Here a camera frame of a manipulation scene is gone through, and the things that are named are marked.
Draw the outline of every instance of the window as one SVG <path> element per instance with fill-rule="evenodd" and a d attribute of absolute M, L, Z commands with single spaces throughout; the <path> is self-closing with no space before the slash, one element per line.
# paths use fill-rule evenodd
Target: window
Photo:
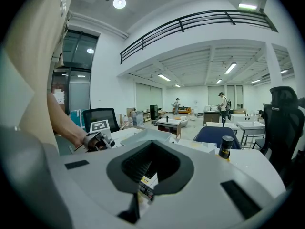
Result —
<path fill-rule="evenodd" d="M 158 105 L 158 108 L 163 108 L 162 89 L 136 83 L 136 101 L 137 110 L 147 110 L 150 105 Z"/>
<path fill-rule="evenodd" d="M 53 72 L 52 93 L 67 115 L 90 108 L 90 76 L 97 40 L 98 37 L 71 30 L 63 40 L 64 66 Z"/>
<path fill-rule="evenodd" d="M 243 86 L 236 86 L 236 95 L 237 95 L 237 109 L 244 108 L 244 93 Z"/>
<path fill-rule="evenodd" d="M 227 94 L 226 97 L 231 101 L 231 109 L 235 109 L 235 87 L 227 86 Z"/>
<path fill-rule="evenodd" d="M 224 93 L 224 86 L 208 86 L 209 105 L 219 105 L 221 103 L 218 96 L 220 92 Z"/>

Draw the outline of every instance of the backpack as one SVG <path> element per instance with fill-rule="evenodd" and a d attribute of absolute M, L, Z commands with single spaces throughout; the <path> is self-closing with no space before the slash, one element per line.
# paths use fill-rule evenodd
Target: backpack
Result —
<path fill-rule="evenodd" d="M 227 106 L 225 107 L 226 110 L 230 110 L 231 109 L 231 100 L 227 100 L 226 97 L 224 97 L 227 101 Z"/>

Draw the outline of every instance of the railing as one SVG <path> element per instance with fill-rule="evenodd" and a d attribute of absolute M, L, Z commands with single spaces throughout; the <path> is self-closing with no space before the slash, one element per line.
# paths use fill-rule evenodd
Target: railing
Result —
<path fill-rule="evenodd" d="M 218 23 L 250 24 L 277 32 L 269 18 L 263 13 L 240 10 L 211 10 L 193 13 L 167 22 L 143 35 L 120 53 L 121 64 L 136 52 L 144 50 L 148 45 L 166 36 L 180 31 L 184 32 L 193 27 Z"/>

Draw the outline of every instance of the person's arm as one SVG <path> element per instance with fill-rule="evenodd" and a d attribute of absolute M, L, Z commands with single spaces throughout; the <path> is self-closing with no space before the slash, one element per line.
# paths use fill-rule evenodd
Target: person's arm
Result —
<path fill-rule="evenodd" d="M 82 145 L 87 133 L 64 113 L 52 93 L 47 94 L 47 101 L 53 130 L 72 142 L 75 147 Z"/>

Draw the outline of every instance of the mesh chair back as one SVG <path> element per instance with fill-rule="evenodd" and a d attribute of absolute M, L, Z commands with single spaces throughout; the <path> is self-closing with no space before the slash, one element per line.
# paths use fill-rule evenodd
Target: mesh chair back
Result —
<path fill-rule="evenodd" d="M 291 87 L 281 86 L 270 89 L 271 104 L 264 106 L 266 141 L 261 152 L 270 148 L 270 163 L 280 174 L 291 163 L 296 144 L 304 126 L 304 115 L 298 109 L 298 101 Z"/>
<path fill-rule="evenodd" d="M 118 123 L 115 118 L 113 108 L 89 109 L 83 112 L 86 132 L 90 132 L 90 124 L 92 122 L 108 120 L 110 132 L 119 130 Z"/>
<path fill-rule="evenodd" d="M 298 108 L 295 91 L 290 86 L 278 86 L 270 89 L 273 107 Z"/>
<path fill-rule="evenodd" d="M 301 110 L 272 105 L 264 106 L 266 141 L 261 152 L 265 154 L 270 148 L 270 163 L 278 173 L 290 163 L 296 144 L 304 126 L 304 115 Z"/>
<path fill-rule="evenodd" d="M 222 137 L 229 135 L 233 137 L 232 149 L 241 149 L 240 144 L 231 128 L 228 127 L 217 127 L 217 126 L 205 126 L 203 127 L 198 135 L 195 137 L 196 142 L 205 143 L 216 143 L 217 147 L 220 148 Z"/>

